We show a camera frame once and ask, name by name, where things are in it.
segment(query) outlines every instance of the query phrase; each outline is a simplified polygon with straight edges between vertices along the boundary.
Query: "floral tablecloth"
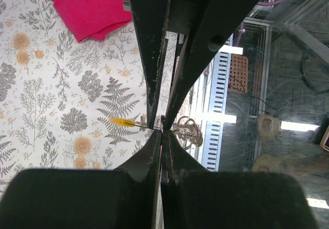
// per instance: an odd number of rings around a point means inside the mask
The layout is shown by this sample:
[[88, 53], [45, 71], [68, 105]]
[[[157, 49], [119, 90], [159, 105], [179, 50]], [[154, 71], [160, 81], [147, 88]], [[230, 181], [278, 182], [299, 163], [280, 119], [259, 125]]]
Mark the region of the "floral tablecloth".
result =
[[[158, 114], [169, 96], [169, 34]], [[77, 43], [51, 0], [0, 0], [0, 196], [26, 168], [112, 169], [146, 142], [145, 81], [133, 24]]]

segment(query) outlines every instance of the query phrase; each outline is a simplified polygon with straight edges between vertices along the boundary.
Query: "folded cloth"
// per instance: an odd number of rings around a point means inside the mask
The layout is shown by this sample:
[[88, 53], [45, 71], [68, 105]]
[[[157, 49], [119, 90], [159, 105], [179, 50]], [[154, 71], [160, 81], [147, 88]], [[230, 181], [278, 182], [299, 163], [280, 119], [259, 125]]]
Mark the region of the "folded cloth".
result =
[[54, 7], [78, 42], [105, 36], [132, 20], [123, 0], [53, 0]]

